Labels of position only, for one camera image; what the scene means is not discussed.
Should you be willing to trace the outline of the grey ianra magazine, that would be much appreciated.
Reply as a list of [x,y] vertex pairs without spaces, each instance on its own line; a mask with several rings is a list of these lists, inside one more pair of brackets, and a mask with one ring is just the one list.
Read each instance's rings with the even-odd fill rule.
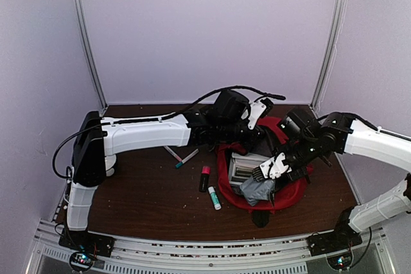
[[229,159],[228,178],[231,186],[239,186],[251,175],[254,168],[267,161],[268,157],[249,153],[240,155],[232,153]]

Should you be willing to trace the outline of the red backpack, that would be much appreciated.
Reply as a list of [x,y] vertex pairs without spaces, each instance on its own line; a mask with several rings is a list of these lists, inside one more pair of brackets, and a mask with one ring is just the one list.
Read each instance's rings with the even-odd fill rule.
[[279,122],[278,117],[260,120],[259,124],[267,134],[250,151],[238,143],[221,144],[216,149],[220,193],[235,207],[249,211],[253,223],[259,228],[268,224],[271,214],[301,200],[313,172],[313,166],[309,165],[303,177],[294,181],[288,175],[261,182],[253,179],[251,171],[268,160],[272,150],[288,140],[288,136],[277,127]]

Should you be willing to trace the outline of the grey pencil case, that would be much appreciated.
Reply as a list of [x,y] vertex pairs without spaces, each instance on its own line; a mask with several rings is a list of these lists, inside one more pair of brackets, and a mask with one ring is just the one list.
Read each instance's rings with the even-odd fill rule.
[[260,201],[267,201],[274,205],[275,180],[268,179],[261,182],[248,178],[240,185],[240,191],[250,206],[256,206]]

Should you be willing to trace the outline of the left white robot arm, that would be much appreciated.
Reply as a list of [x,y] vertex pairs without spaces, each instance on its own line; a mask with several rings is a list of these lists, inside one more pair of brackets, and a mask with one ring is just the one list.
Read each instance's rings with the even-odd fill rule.
[[235,85],[212,90],[183,109],[167,115],[113,118],[99,112],[86,114],[73,141],[66,173],[69,181],[67,240],[79,251],[92,246],[86,232],[92,199],[116,163],[119,153],[163,146],[217,146],[239,143],[251,147],[264,136],[258,121],[285,96]]

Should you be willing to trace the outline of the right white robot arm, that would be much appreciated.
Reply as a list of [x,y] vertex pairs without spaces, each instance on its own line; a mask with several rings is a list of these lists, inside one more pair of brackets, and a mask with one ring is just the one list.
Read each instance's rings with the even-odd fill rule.
[[[278,127],[288,137],[278,155],[291,172],[316,158],[327,160],[332,153],[365,157],[410,171],[410,138],[377,127],[356,114],[332,112],[316,118],[295,108]],[[329,243],[343,249],[354,235],[406,212],[410,212],[410,175],[374,199],[343,211]]]

